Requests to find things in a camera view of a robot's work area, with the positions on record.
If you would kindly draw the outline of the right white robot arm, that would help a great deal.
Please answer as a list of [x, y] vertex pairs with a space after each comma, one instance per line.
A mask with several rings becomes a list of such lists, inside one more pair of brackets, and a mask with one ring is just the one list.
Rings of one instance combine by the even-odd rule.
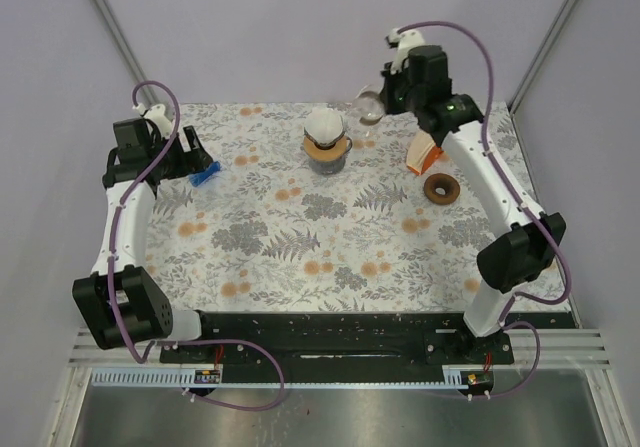
[[477, 255], [482, 282], [463, 319], [468, 330], [455, 338], [457, 355], [469, 363], [491, 349], [489, 335], [504, 321], [520, 285], [535, 281], [553, 260], [553, 245], [566, 231], [561, 214], [547, 214], [508, 171], [493, 149], [487, 116], [466, 94], [455, 94], [448, 58], [437, 45], [395, 40], [384, 65], [380, 93], [385, 112], [409, 112], [419, 128], [447, 153], [478, 197], [495, 239]]

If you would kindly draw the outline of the clear ribbed glass dripper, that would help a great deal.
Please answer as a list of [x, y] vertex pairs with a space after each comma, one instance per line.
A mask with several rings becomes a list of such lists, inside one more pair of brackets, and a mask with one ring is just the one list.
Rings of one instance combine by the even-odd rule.
[[305, 128], [305, 137], [321, 150], [333, 148], [344, 135], [342, 124], [309, 124]]

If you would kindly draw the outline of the glass coffee server carafe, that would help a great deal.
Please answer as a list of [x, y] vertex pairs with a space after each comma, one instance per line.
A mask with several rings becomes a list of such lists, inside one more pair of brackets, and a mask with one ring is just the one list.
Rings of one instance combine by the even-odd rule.
[[346, 165], [352, 145], [352, 139], [348, 136], [344, 136], [333, 148], [328, 150], [317, 148], [308, 138], [303, 141], [303, 149], [308, 157], [309, 166], [313, 172], [319, 175], [333, 175], [340, 172]]

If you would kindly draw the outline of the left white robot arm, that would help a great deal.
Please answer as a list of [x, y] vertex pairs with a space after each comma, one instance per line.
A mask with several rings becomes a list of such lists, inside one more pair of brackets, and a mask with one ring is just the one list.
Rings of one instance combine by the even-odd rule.
[[217, 349], [215, 335], [202, 328], [197, 312], [173, 309], [144, 264], [160, 183], [206, 177], [219, 165], [191, 126], [183, 129], [185, 144], [162, 137], [157, 122], [142, 118], [113, 129], [116, 145], [102, 177], [108, 201], [102, 245], [89, 276], [73, 283], [73, 299], [103, 350], [167, 339], [182, 341], [185, 354], [205, 362]]

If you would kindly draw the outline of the white paper coffee filter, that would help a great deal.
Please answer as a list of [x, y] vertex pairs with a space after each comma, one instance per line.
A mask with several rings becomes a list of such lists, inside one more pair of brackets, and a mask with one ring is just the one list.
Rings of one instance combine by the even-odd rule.
[[343, 117], [331, 108], [314, 107], [306, 117], [304, 132], [318, 147], [329, 148], [344, 136]]

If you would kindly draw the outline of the paper coffee filter pack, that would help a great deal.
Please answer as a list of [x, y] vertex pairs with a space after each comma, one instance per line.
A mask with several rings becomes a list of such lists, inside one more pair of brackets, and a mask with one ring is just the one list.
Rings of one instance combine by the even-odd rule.
[[422, 175], [441, 155], [443, 150], [424, 131], [415, 134], [409, 144], [406, 166], [416, 175]]

